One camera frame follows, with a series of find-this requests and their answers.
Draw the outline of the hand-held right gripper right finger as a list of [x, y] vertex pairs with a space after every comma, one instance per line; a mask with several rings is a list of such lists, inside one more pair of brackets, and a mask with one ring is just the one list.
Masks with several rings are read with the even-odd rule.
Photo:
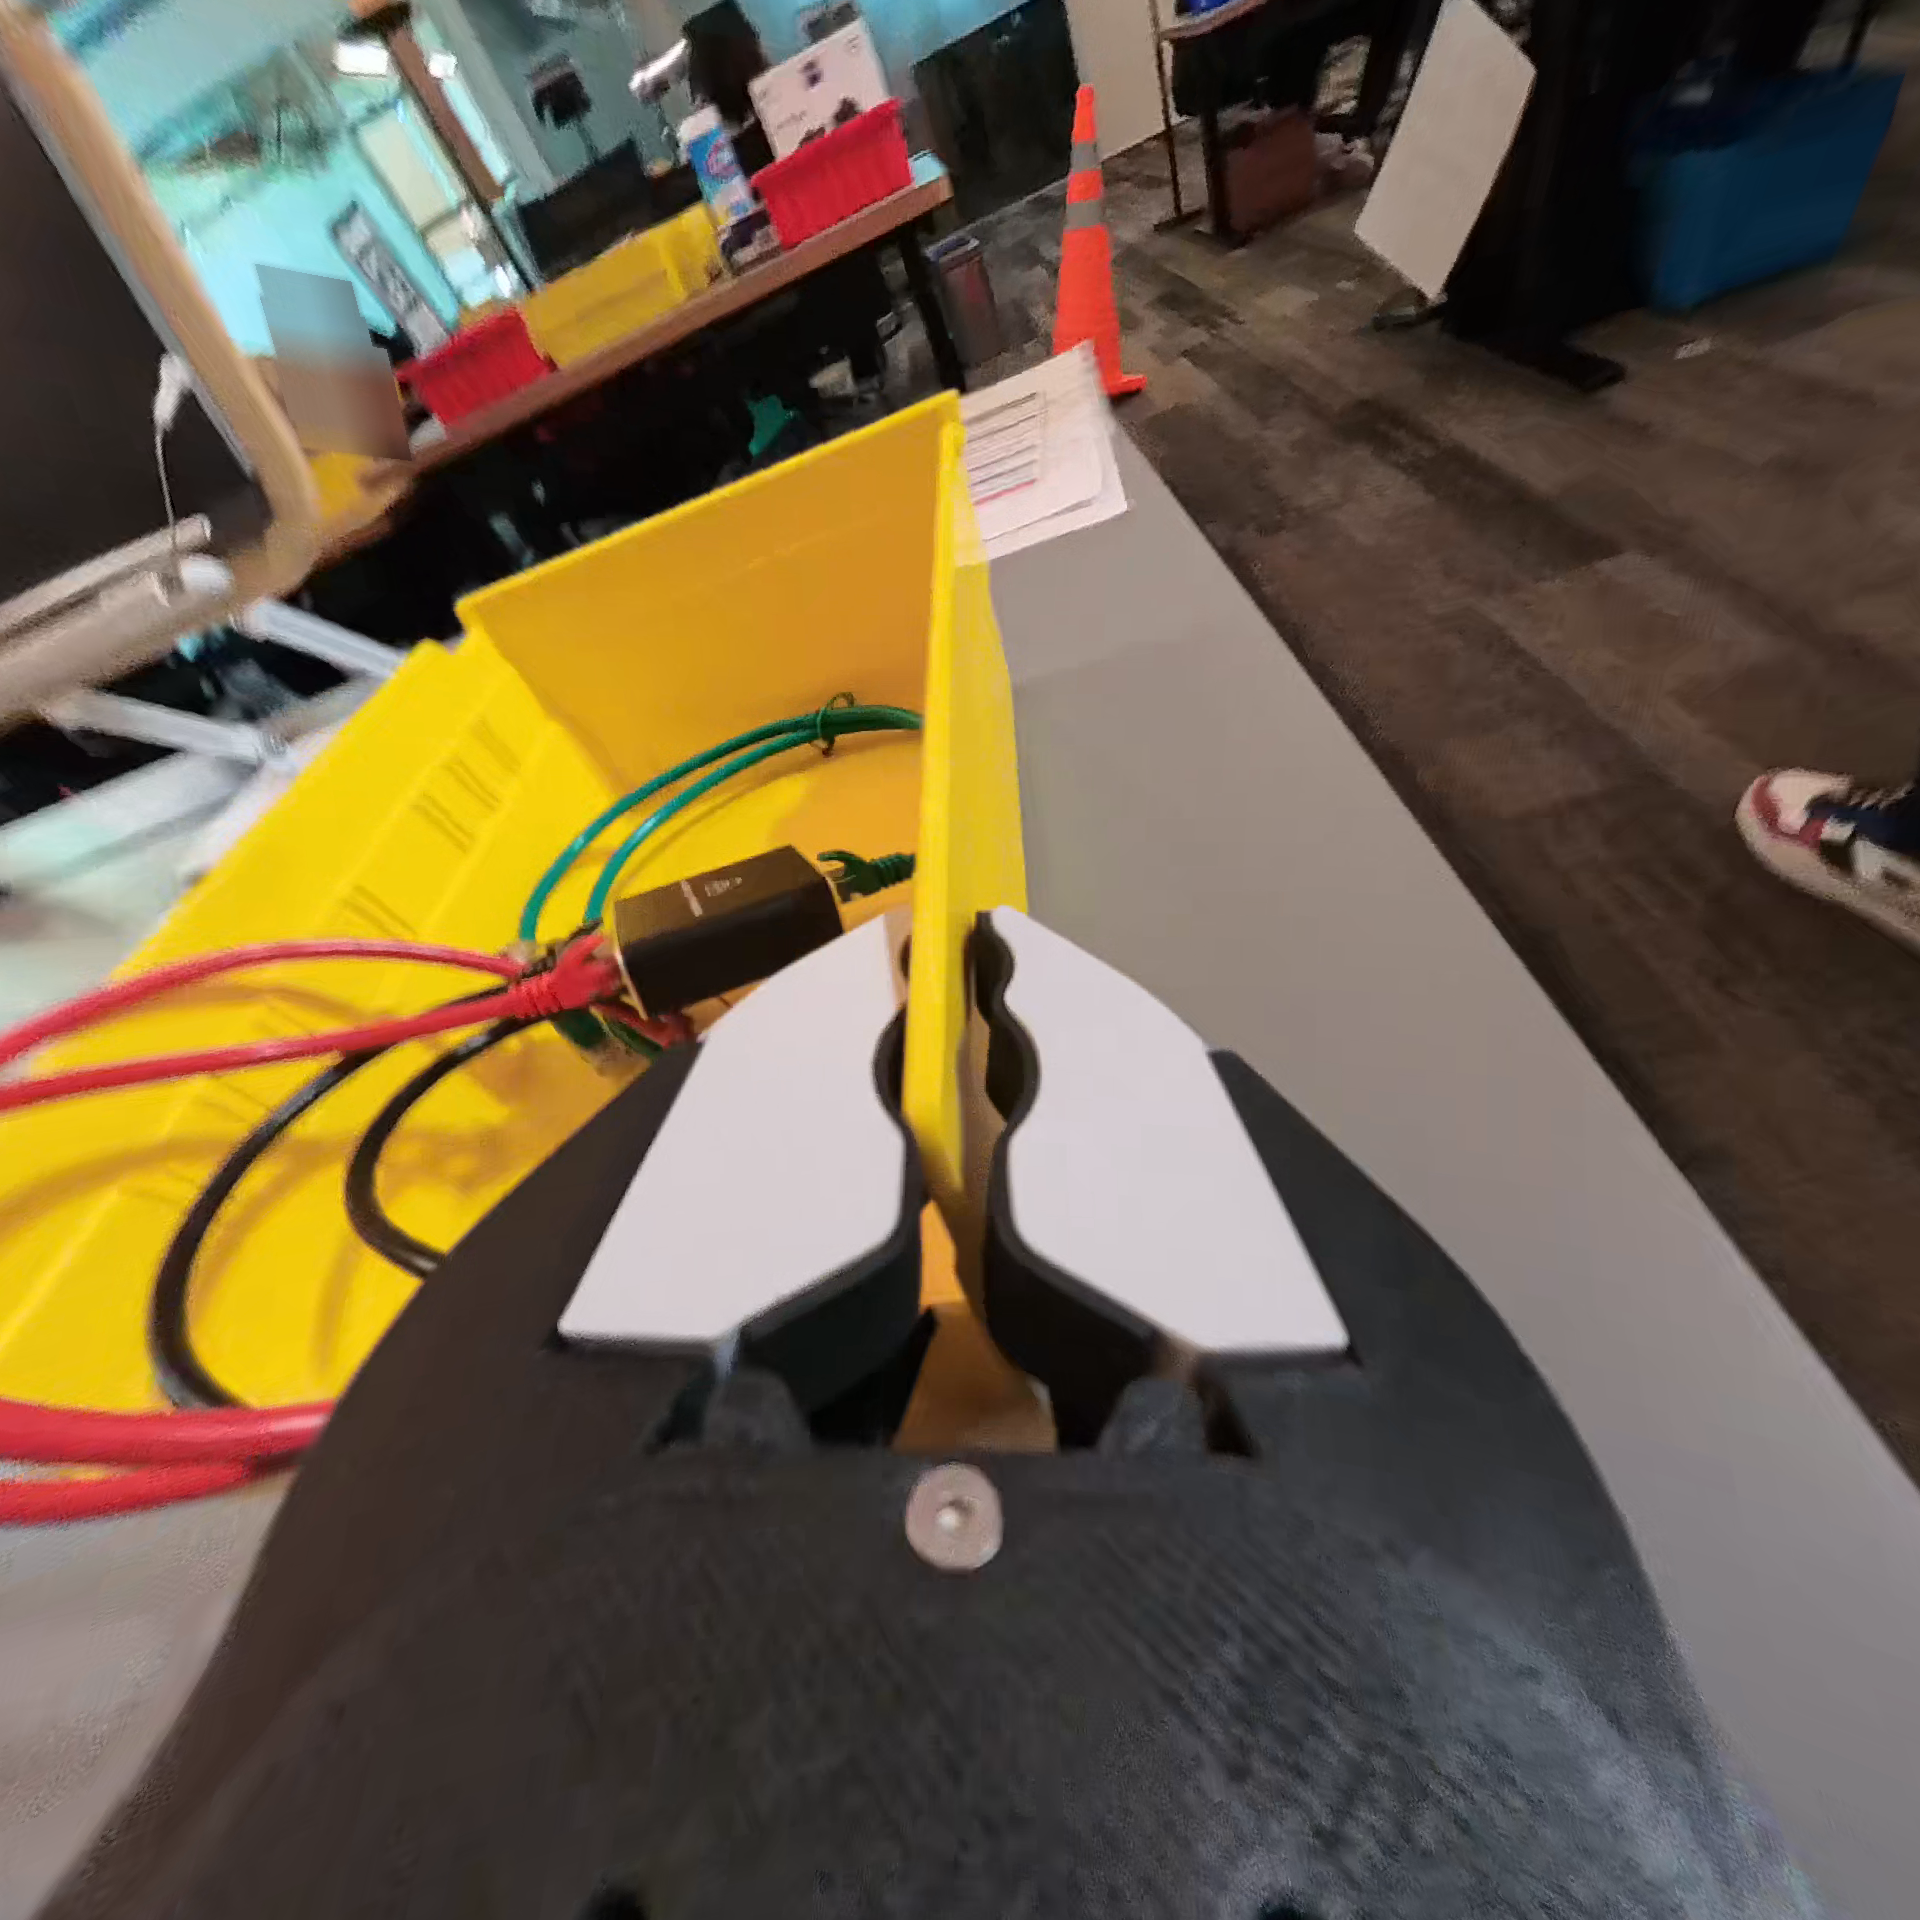
[[1338, 1362], [1350, 1327], [1203, 1034], [1018, 906], [974, 925], [974, 1300], [1053, 1419], [1142, 1377]]

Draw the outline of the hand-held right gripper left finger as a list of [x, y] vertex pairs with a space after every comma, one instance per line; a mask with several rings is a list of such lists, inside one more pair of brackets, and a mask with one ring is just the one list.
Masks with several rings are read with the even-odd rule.
[[871, 918], [691, 1051], [556, 1319], [566, 1356], [763, 1370], [836, 1405], [921, 1319], [926, 1169], [898, 1113], [898, 948]]

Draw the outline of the black network splitter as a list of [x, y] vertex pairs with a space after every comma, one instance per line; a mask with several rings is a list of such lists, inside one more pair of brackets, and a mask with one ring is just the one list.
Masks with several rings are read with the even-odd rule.
[[839, 932], [830, 878], [797, 847], [630, 890], [609, 913], [609, 945], [645, 1021], [753, 989]]

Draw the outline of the yellow plastic bin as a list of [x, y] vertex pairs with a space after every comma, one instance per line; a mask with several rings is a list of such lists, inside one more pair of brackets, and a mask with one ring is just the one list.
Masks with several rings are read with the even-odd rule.
[[684, 207], [520, 301], [533, 351], [566, 367], [671, 317], [725, 278], [705, 204]]
[[[120, 976], [296, 941], [505, 951], [540, 875], [614, 800], [736, 733], [801, 720], [801, 749], [650, 836], [618, 883], [731, 860], [913, 850], [904, 1118], [948, 1218], [970, 1102], [965, 937], [1024, 906], [1012, 685], [954, 399], [916, 402], [782, 468], [459, 601], [292, 793], [134, 951]], [[921, 733], [827, 753], [832, 695]], [[195, 1059], [399, 1021], [480, 991], [449, 968], [322, 959], [195, 984], [47, 1046], [28, 1071]], [[354, 1137], [436, 1042], [367, 1064], [301, 1121], [209, 1228], [190, 1339], [244, 1405], [348, 1389], [418, 1282], [348, 1228]], [[97, 1092], [4, 1118], [4, 1400], [163, 1410], [149, 1354], [166, 1245], [226, 1155], [322, 1061]], [[618, 1075], [553, 1032], [432, 1092], [384, 1158], [405, 1228], [459, 1236], [594, 1118]]]

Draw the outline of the grey desk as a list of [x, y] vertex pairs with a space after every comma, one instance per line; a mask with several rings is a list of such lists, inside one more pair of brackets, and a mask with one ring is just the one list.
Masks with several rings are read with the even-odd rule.
[[[1130, 508], [996, 562], [1029, 903], [1258, 1070], [1501, 1312], [1616, 1502], [1707, 1711], [1838, 1916], [1916, 1916], [1916, 1486], [1142, 452]], [[278, 1508], [515, 1501], [566, 1199], [477, 1236], [292, 1491], [4, 1532], [4, 1916], [34, 1916], [166, 1742]]]

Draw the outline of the printed paper sheet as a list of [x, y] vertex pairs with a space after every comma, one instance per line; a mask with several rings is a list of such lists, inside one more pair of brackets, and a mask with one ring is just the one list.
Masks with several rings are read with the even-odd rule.
[[1088, 343], [965, 395], [959, 415], [988, 559], [1126, 512], [1118, 420]]

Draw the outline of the person's white red sneaker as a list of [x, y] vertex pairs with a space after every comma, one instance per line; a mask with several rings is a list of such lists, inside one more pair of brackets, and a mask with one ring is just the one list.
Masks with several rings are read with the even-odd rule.
[[1916, 777], [1769, 771], [1742, 790], [1736, 829], [1771, 878], [1916, 951]]

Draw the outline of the red plastic bin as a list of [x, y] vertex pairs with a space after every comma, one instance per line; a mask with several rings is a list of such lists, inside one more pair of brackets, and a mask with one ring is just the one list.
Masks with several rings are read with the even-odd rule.
[[913, 163], [904, 131], [904, 103], [879, 101], [793, 153], [757, 169], [753, 188], [782, 252], [818, 238], [827, 230], [909, 192]]
[[524, 311], [473, 317], [445, 348], [399, 365], [399, 384], [445, 431], [547, 379], [553, 360], [533, 343]]

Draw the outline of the wooden background table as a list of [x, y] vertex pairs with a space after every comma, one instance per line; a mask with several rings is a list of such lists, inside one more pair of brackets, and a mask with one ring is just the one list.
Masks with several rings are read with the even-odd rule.
[[818, 231], [797, 252], [784, 252], [771, 262], [746, 270], [739, 278], [712, 285], [709, 292], [668, 311], [663, 317], [618, 335], [612, 348], [601, 348], [566, 367], [540, 371], [528, 386], [511, 391], [510, 399], [497, 399], [467, 420], [424, 435], [424, 442], [400, 463], [366, 461], [351, 452], [317, 452], [311, 468], [322, 488], [325, 521], [367, 522], [391, 512], [391, 504], [427, 470], [449, 468], [453, 461], [464, 461], [473, 451], [491, 447], [565, 409], [566, 402], [618, 379], [624, 371], [642, 367], [691, 340], [705, 340], [722, 323], [734, 323], [746, 312], [763, 311], [776, 293], [856, 255], [898, 255], [913, 311], [921, 317], [921, 332], [929, 340], [931, 365], [943, 386], [961, 391], [965, 365], [949, 340], [938, 286], [926, 258], [926, 226], [938, 210], [948, 210], [949, 200], [954, 188], [948, 166], [931, 152], [916, 152], [909, 153], [909, 184], [904, 192], [872, 207], [862, 207], [857, 214]]

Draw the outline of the grey trash can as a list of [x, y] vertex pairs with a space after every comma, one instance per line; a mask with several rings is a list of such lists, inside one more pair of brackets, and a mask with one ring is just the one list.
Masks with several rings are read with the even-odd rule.
[[970, 371], [996, 365], [1001, 355], [1001, 319], [985, 244], [961, 230], [931, 244], [926, 258], [961, 365]]

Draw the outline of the orange traffic cone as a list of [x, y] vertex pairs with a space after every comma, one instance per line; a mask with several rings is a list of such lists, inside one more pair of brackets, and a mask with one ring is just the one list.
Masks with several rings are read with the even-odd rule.
[[1075, 86], [1049, 356], [1088, 351], [1105, 399], [1124, 402], [1142, 395], [1146, 379], [1119, 365], [1112, 236], [1094, 131], [1094, 90]]

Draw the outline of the wipes canister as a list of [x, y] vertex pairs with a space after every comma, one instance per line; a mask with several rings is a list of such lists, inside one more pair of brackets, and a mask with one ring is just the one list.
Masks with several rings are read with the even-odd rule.
[[720, 231], [757, 216], [757, 188], [720, 106], [691, 106], [677, 120], [677, 147]]

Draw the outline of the brown bag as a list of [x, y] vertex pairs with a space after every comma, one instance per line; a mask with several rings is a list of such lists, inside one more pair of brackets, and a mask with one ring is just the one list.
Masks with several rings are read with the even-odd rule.
[[1209, 216], [1225, 247], [1238, 247], [1312, 207], [1318, 184], [1307, 109], [1260, 109], [1216, 124], [1205, 144]]

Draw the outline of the wooden board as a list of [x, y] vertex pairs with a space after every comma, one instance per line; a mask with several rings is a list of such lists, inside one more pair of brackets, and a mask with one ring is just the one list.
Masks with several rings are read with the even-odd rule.
[[190, 367], [209, 420], [268, 504], [258, 542], [233, 556], [236, 586], [278, 592], [305, 580], [325, 537], [322, 492], [296, 427], [233, 343], [103, 101], [24, 4], [4, 4], [4, 80], [152, 332]]

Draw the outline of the black panel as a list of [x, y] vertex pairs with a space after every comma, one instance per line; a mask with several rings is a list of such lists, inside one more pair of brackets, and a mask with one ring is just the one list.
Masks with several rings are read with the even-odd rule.
[[[163, 351], [4, 80], [4, 601], [163, 531], [149, 451]], [[176, 512], [207, 512], [233, 562], [268, 521], [252, 468], [207, 406], [166, 452]]]

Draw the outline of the white board panel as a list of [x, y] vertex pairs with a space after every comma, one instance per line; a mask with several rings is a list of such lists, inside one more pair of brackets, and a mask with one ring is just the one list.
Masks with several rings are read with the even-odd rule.
[[1533, 58], [1481, 4], [1441, 4], [1351, 230], [1431, 306], [1501, 179], [1533, 86]]

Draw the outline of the white cardboard box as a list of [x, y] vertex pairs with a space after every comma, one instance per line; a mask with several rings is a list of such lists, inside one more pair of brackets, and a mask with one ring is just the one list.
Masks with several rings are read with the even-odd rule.
[[793, 157], [890, 97], [872, 31], [856, 8], [813, 20], [802, 48], [749, 86], [753, 117], [773, 157]]

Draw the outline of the large blue storage tub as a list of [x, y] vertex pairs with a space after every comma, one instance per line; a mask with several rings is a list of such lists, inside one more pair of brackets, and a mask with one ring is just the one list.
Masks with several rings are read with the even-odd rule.
[[1688, 312], [1834, 258], [1901, 86], [1892, 65], [1828, 65], [1647, 103], [1628, 136], [1645, 306]]

